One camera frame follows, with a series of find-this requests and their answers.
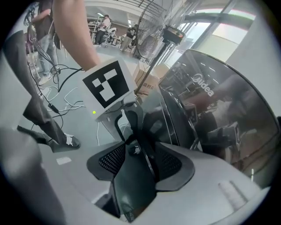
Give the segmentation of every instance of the reflective surface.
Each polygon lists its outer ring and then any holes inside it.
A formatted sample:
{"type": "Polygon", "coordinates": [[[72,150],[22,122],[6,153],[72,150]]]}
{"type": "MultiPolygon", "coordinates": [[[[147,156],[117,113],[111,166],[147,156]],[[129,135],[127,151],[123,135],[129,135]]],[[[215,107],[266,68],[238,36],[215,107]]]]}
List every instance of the reflective surface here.
{"type": "Polygon", "coordinates": [[[275,117],[257,90],[228,65],[187,50],[162,79],[159,90],[169,111],[167,116],[159,110],[159,118],[171,119],[180,146],[190,147],[198,136],[203,152],[248,176],[275,153],[279,133],[275,117]]]}

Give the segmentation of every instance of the black shoe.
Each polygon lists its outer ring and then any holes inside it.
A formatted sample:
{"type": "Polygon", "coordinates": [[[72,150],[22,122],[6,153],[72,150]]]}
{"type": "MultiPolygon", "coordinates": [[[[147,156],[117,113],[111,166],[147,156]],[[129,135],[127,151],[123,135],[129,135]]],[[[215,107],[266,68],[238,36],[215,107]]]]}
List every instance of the black shoe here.
{"type": "Polygon", "coordinates": [[[65,136],[66,136],[66,146],[69,147],[69,148],[72,148],[72,149],[78,149],[80,148],[81,144],[80,144],[80,141],[74,137],[73,135],[70,135],[70,134],[66,134],[65,133],[65,136]]]}

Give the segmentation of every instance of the white sneaker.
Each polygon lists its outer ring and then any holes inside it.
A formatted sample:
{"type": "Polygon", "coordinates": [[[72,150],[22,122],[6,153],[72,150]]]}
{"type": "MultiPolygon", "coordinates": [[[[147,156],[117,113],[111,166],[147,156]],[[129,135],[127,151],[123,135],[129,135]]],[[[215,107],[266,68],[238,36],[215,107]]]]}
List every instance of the white sneaker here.
{"type": "Polygon", "coordinates": [[[41,81],[39,81],[38,85],[41,86],[45,83],[47,83],[50,79],[52,79],[52,76],[49,74],[49,76],[43,76],[41,78],[41,81]]]}

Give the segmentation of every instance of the metal pole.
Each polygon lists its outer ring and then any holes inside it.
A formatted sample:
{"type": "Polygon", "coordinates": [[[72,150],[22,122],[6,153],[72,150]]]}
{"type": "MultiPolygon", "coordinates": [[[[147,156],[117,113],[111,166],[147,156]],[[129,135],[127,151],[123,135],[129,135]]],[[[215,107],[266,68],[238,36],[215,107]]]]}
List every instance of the metal pole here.
{"type": "Polygon", "coordinates": [[[151,64],[150,64],[150,68],[148,69],[147,73],[145,74],[143,80],[141,81],[140,85],[137,87],[137,89],[135,90],[135,93],[137,94],[139,92],[139,90],[141,89],[142,85],[144,84],[145,80],[147,79],[147,77],[149,76],[150,72],[152,71],[152,69],[154,68],[154,66],[156,65],[156,63],[158,62],[159,58],[161,57],[161,55],[164,53],[164,51],[166,50],[167,46],[168,46],[169,42],[165,42],[165,44],[163,45],[163,47],[161,48],[160,52],[158,53],[158,55],[152,60],[151,64]]]}

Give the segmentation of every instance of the human arm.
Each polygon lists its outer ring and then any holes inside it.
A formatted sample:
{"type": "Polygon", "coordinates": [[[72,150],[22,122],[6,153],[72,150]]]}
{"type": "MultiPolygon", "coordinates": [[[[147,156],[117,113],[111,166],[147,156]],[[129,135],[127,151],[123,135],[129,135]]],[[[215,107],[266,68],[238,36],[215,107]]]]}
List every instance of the human arm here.
{"type": "Polygon", "coordinates": [[[46,16],[50,15],[50,13],[51,13],[51,9],[46,9],[43,12],[41,12],[40,14],[38,14],[36,17],[34,17],[31,22],[36,23],[36,22],[40,21],[41,19],[44,19],[46,16]]]}
{"type": "Polygon", "coordinates": [[[85,70],[100,64],[93,46],[84,0],[54,0],[56,32],[73,59],[85,70]]]}
{"type": "Polygon", "coordinates": [[[39,9],[38,12],[40,12],[35,18],[33,18],[32,23],[36,23],[42,19],[44,19],[46,16],[49,16],[51,14],[52,9],[52,1],[45,0],[41,1],[39,3],[39,9]]]}

